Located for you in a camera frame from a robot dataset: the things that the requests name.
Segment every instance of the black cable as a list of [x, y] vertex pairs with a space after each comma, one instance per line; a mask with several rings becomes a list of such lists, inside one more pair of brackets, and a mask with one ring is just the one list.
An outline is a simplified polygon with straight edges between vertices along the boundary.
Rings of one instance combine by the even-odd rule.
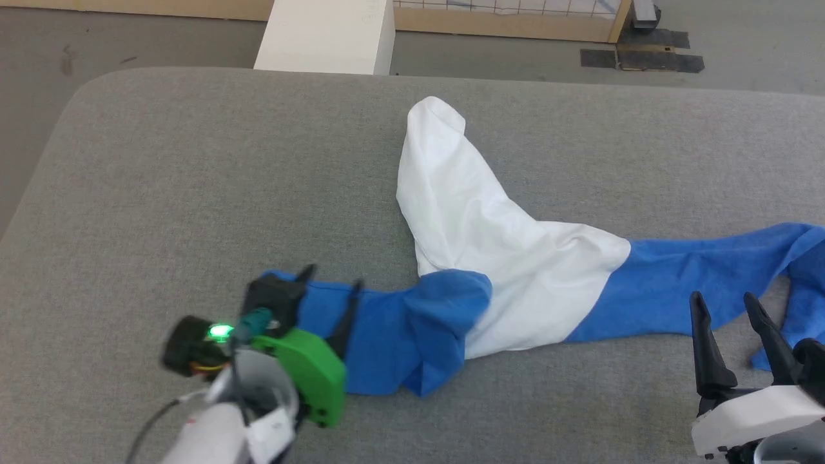
[[149, 420], [146, 421], [146, 424], [140, 429], [138, 436], [134, 438], [132, 442], [132, 448], [129, 450], [129, 455], [126, 457], [126, 464], [133, 464], [134, 459], [138, 456], [138, 451], [140, 451], [140, 445], [143, 444], [144, 439], [146, 439], [146, 434], [149, 433], [149, 430], [154, 427], [155, 423], [158, 422], [160, 418], [162, 418], [171, 408], [179, 405], [181, 400], [179, 398], [175, 398], [172, 401], [169, 401], [164, 405], [158, 412], [156, 412]]
[[238, 408], [241, 410], [241, 417], [243, 418], [243, 426], [249, 427], [249, 417], [247, 413], [247, 402], [243, 398], [241, 391], [241, 379], [238, 377], [237, 363], [235, 362], [235, 354], [238, 351], [238, 339], [235, 337], [229, 338], [229, 369], [232, 377], [232, 392], [235, 394], [235, 402], [238, 403]]

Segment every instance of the blue cloth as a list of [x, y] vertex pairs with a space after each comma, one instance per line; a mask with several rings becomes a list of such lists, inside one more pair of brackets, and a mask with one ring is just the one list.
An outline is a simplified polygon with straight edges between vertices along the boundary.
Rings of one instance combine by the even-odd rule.
[[[350, 292], [347, 284], [310, 282], [298, 327], [329, 336]], [[464, 365], [464, 336], [487, 309], [491, 294], [486, 276], [454, 269], [422, 276], [404, 291], [364, 290], [346, 350], [346, 390], [389, 395], [404, 385], [416, 395], [429, 395]]]
[[[691, 334], [689, 297], [701, 291], [713, 328], [745, 311], [743, 294], [762, 296], [780, 274], [790, 278], [782, 334], [825, 343], [825, 229], [786, 223], [712, 240], [631, 241], [630, 256], [567, 341], [640, 334]], [[752, 359], [769, 370], [764, 349]]]

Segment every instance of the white block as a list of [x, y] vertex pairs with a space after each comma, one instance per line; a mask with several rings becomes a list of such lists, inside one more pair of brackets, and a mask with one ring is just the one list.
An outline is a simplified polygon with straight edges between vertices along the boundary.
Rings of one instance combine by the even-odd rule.
[[727, 400], [697, 417], [691, 425], [691, 436], [696, 454], [719, 455], [720, 449], [731, 449], [810, 424], [823, 427], [823, 417], [825, 406], [798, 386], [773, 385]]
[[255, 69], [389, 74], [392, 0], [276, 0]]

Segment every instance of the wooden frame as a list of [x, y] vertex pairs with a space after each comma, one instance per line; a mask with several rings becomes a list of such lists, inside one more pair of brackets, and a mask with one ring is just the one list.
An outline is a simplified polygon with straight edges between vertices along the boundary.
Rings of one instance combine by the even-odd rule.
[[[273, 0], [0, 0], [0, 7], [55, 8], [267, 21]], [[525, 37], [615, 43], [632, 0], [621, 0], [614, 21], [600, 17], [497, 15], [454, 10], [395, 8], [398, 31]]]

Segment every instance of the white cloth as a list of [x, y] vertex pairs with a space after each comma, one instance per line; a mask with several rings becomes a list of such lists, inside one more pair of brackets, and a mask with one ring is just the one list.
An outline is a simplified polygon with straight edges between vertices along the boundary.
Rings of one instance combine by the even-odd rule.
[[563, 341], [630, 253], [627, 240], [603, 230], [531, 218], [464, 137], [464, 118], [435, 97], [408, 114], [396, 197], [419, 275], [456, 268], [493, 283], [467, 336], [468, 359]]

